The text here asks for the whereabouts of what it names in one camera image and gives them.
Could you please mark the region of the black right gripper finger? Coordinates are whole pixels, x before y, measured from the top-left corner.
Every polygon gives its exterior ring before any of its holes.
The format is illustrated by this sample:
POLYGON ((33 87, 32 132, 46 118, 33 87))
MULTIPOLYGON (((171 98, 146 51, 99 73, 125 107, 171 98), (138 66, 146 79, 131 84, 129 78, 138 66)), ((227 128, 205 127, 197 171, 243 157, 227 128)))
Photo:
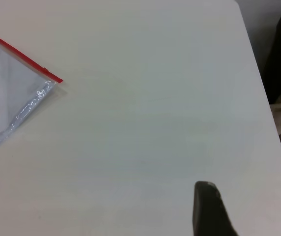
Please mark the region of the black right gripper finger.
POLYGON ((197 181, 194 188, 193 233, 195 236, 236 236, 221 194, 212 182, 197 181))

